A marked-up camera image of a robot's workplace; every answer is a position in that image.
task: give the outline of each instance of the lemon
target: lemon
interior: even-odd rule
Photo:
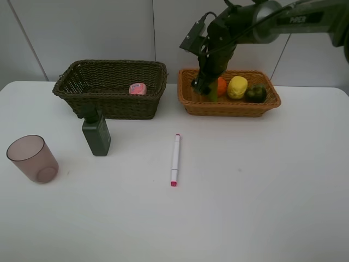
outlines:
[[[228,85],[228,96],[231,99],[242,99],[245,95],[248,82],[242,76],[235,76]]]

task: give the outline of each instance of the bottle cap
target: bottle cap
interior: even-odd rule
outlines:
[[[97,108],[93,104],[83,105],[79,117],[84,118],[89,124],[95,123],[99,120]]]

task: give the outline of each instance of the pink translucent cup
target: pink translucent cup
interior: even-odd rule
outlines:
[[[6,153],[30,180],[48,183],[58,173],[58,163],[45,140],[38,135],[28,135],[14,141]]]

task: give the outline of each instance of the wicker basket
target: wicker basket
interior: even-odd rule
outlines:
[[[73,63],[57,81],[53,93],[74,113],[94,104],[112,119],[151,119],[166,87],[166,66],[159,62],[82,60]],[[144,96],[129,94],[134,83],[147,85]]]
[[[272,83],[264,73],[260,71],[227,70],[222,76],[227,84],[234,76],[243,76],[249,86],[265,84],[267,88],[267,100],[265,103],[247,103],[243,100],[232,100],[227,95],[218,98],[218,102],[210,102],[207,97],[194,92],[191,82],[198,75],[196,69],[183,69],[178,75],[178,99],[191,115],[198,116],[244,116],[258,117],[270,109],[281,105],[281,100]]]

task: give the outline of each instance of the white marker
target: white marker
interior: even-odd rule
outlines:
[[[173,160],[172,160],[172,169],[171,169],[171,186],[177,186],[177,175],[178,175],[178,160],[179,160],[179,142],[180,135],[176,135],[174,140],[174,149],[173,149]]]

